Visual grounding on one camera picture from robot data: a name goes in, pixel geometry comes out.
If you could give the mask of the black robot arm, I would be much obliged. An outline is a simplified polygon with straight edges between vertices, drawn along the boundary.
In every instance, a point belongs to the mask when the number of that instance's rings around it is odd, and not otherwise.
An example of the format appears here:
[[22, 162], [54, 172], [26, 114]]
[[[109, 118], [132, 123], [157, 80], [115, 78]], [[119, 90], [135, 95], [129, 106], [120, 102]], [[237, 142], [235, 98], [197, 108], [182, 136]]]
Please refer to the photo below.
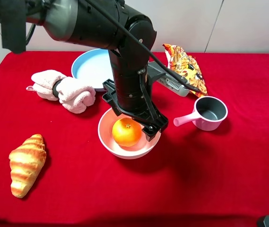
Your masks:
[[27, 23], [43, 26], [53, 40], [108, 50], [113, 79], [103, 83], [104, 101], [116, 115], [142, 124], [147, 140], [167, 127], [151, 101], [156, 77], [148, 62], [156, 31], [147, 16], [122, 0], [0, 0], [3, 48], [26, 50]]

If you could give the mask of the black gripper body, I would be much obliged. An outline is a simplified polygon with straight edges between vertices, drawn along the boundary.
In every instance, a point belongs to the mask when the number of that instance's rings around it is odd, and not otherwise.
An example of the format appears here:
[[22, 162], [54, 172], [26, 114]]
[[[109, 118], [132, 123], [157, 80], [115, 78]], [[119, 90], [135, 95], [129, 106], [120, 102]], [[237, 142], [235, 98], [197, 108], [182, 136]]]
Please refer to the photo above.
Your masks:
[[131, 104], [124, 101], [129, 97], [140, 97], [145, 92], [148, 84], [147, 64], [148, 53], [143, 50], [116, 50], [109, 51], [109, 58], [113, 72], [113, 82], [117, 89], [118, 102], [125, 110], [131, 110], [134, 99], [130, 99]]

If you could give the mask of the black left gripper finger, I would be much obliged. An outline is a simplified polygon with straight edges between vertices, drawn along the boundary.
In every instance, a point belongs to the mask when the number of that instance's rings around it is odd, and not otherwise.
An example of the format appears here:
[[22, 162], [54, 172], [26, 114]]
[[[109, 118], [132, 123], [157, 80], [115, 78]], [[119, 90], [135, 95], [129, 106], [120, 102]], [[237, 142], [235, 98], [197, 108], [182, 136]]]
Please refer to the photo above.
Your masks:
[[152, 118], [149, 110], [146, 110], [142, 115], [142, 124], [144, 126], [143, 132], [145, 133], [148, 142], [153, 140], [158, 132], [163, 132], [168, 126], [167, 117], [160, 113], [155, 104], [152, 105], [156, 113], [155, 118]]

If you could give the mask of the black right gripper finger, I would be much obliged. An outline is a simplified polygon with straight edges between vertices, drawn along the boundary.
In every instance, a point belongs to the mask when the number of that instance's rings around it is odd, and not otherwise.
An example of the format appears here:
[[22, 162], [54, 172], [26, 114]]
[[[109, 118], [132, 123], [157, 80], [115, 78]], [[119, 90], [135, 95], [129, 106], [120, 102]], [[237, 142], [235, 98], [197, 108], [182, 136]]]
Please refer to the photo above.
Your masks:
[[115, 83], [108, 79], [103, 83], [104, 89], [106, 90], [106, 93], [103, 95], [103, 100], [111, 106], [114, 113], [117, 116], [120, 116], [121, 114], [124, 114], [126, 116], [129, 116], [133, 120], [143, 123], [142, 121], [142, 115], [146, 110], [149, 110], [151, 113], [152, 118], [154, 119], [156, 116], [155, 109], [153, 107], [153, 102], [151, 100], [151, 95], [148, 93], [150, 91], [150, 86], [145, 86], [145, 92], [142, 92], [142, 95], [140, 97], [129, 97], [124, 99], [127, 103], [131, 104], [130, 99], [134, 99], [135, 101], [138, 101], [138, 103], [134, 103], [134, 106], [132, 106], [131, 110], [125, 110], [123, 109], [119, 102], [118, 102], [118, 96], [117, 96], [117, 89], [115, 86]]

